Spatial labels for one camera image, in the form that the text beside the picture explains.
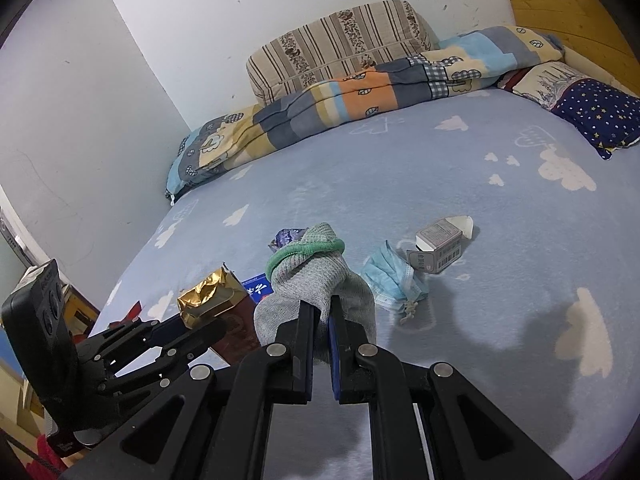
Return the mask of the red sleeve forearm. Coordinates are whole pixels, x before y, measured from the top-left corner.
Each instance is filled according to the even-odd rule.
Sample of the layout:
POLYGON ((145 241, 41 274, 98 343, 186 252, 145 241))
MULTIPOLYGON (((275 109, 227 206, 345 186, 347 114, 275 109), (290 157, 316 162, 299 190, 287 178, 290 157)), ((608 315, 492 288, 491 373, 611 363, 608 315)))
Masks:
POLYGON ((26 465, 26 471, 34 480, 58 480, 67 466, 50 448, 44 434, 40 434, 36 441, 37 454, 41 463, 32 460, 26 465))

